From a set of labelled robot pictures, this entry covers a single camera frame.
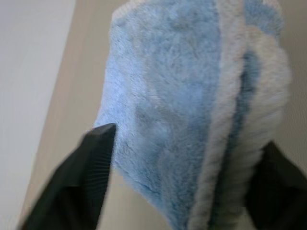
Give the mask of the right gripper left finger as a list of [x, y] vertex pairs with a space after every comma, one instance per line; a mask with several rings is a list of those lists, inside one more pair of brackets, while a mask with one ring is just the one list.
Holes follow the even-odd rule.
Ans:
[[53, 172], [18, 230], [96, 230], [111, 169], [116, 125], [94, 128]]

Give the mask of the light blue towel white trim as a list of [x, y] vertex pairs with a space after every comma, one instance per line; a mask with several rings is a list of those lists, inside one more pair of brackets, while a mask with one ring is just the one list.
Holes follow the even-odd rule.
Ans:
[[113, 12], [96, 126], [173, 230], [235, 230], [288, 97], [278, 0], [129, 0]]

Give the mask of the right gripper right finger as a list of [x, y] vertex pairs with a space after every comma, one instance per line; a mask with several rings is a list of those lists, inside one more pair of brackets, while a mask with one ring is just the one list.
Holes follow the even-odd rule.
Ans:
[[307, 177], [274, 142], [263, 148], [245, 205], [257, 230], [307, 230]]

